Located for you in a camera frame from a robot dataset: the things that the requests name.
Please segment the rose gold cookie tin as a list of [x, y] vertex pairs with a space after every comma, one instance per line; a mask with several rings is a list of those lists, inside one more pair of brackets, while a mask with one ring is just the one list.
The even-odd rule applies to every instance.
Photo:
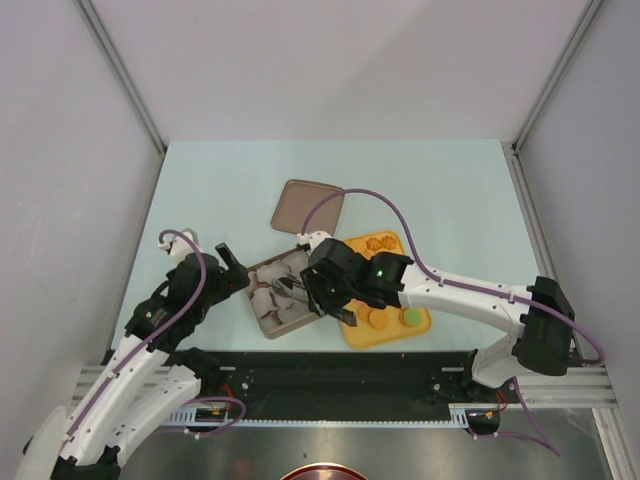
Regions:
[[[273, 289], [272, 289], [272, 287], [271, 287], [271, 284], [259, 283], [259, 282], [258, 282], [258, 280], [257, 280], [257, 276], [256, 276], [256, 270], [257, 270], [259, 267], [261, 267], [262, 265], [268, 265], [268, 264], [272, 264], [272, 263], [274, 263], [274, 262], [278, 262], [278, 263], [284, 264], [284, 263], [282, 262], [282, 259], [283, 259], [285, 256], [289, 255], [290, 253], [292, 253], [292, 252], [294, 252], [294, 251], [302, 251], [302, 250], [300, 250], [300, 249], [292, 249], [292, 250], [286, 251], [286, 252], [284, 252], [284, 253], [278, 254], [278, 255], [276, 255], [276, 256], [274, 256], [274, 257], [271, 257], [271, 258], [269, 258], [269, 259], [267, 259], [267, 260], [265, 260], [265, 261], [262, 261], [261, 263], [258, 263], [258, 264], [256, 264], [256, 265], [251, 266], [251, 267], [249, 267], [249, 268], [248, 268], [249, 286], [245, 288], [245, 292], [246, 292], [246, 295], [247, 295], [247, 297], [248, 297], [248, 299], [249, 299], [249, 302], [250, 302], [250, 298], [251, 298], [251, 296], [252, 296], [253, 292], [254, 292], [257, 288], [269, 288], [269, 289], [271, 290], [272, 295], [273, 295], [273, 299], [274, 299], [275, 303], [278, 305], [278, 310], [277, 310], [276, 312], [274, 312], [274, 313], [273, 313], [273, 314], [276, 314], [277, 316], [278, 316], [278, 312], [279, 312], [281, 309], [289, 308], [289, 307], [290, 307], [294, 302], [297, 302], [297, 301], [292, 300], [292, 299], [290, 299], [290, 298], [281, 297], [281, 296], [277, 295], [277, 294], [273, 291]], [[289, 270], [289, 272], [288, 272], [288, 274], [287, 274], [287, 275], [293, 275], [293, 274], [290, 272], [289, 267], [288, 267], [288, 270]], [[262, 334], [263, 334], [267, 339], [269, 339], [269, 340], [274, 340], [274, 339], [277, 339], [277, 338], [279, 338], [279, 337], [282, 337], [282, 336], [284, 336], [284, 335], [286, 335], [286, 334], [292, 333], [292, 332], [293, 332], [293, 331], [295, 331], [295, 330], [298, 330], [298, 329], [300, 329], [300, 328], [302, 328], [302, 327], [305, 327], [305, 326], [307, 326], [307, 325], [309, 325], [309, 324], [311, 324], [311, 323], [313, 323], [313, 322], [317, 321], [319, 318], [320, 318], [320, 316], [319, 316], [318, 314], [316, 314], [316, 313], [314, 313], [314, 312], [313, 312], [313, 316], [312, 316], [312, 317], [307, 318], [307, 319], [305, 319], [305, 320], [303, 320], [303, 321], [298, 321], [298, 322], [295, 322], [295, 323], [293, 323], [293, 324], [289, 324], [289, 325], [284, 325], [284, 324], [279, 320], [279, 321], [281, 322], [281, 324], [282, 324], [282, 326], [279, 328], [279, 330], [278, 330], [278, 331], [276, 331], [276, 332], [275, 332], [274, 334], [272, 334], [272, 335], [265, 335], [265, 334], [263, 333], [262, 329], [260, 328], [260, 324], [259, 324], [259, 320], [260, 320], [260, 319], [257, 319], [257, 318], [255, 317], [255, 319], [256, 319], [256, 321], [257, 321], [257, 324], [258, 324], [258, 326], [259, 326], [259, 328], [260, 328], [260, 330], [261, 330]]]

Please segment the metal tongs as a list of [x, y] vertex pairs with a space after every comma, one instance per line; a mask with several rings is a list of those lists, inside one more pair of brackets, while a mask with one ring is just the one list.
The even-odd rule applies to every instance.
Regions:
[[302, 281], [293, 275], [275, 278], [271, 281], [273, 291], [281, 296], [290, 298], [304, 305], [309, 305], [309, 295]]

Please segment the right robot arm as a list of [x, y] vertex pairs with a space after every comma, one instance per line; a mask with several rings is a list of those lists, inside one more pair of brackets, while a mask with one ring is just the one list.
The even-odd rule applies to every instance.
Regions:
[[463, 393], [484, 401], [507, 380], [526, 372], [550, 377], [567, 373], [570, 363], [571, 307], [558, 283], [538, 277], [534, 284], [506, 285], [429, 271], [406, 255], [379, 252], [371, 258], [325, 232], [300, 234], [308, 256], [302, 283], [314, 312], [353, 326], [352, 300], [383, 310], [427, 308], [493, 327], [503, 337], [471, 354], [461, 376]]

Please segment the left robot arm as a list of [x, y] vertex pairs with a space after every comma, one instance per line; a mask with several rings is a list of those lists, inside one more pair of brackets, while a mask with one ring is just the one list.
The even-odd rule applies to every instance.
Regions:
[[160, 247], [175, 268], [135, 308], [74, 411], [56, 408], [27, 442], [17, 478], [117, 479], [131, 454], [177, 409], [218, 401], [218, 361], [198, 348], [177, 348], [211, 307], [248, 286], [248, 270], [224, 243], [206, 254], [192, 232], [172, 236]]

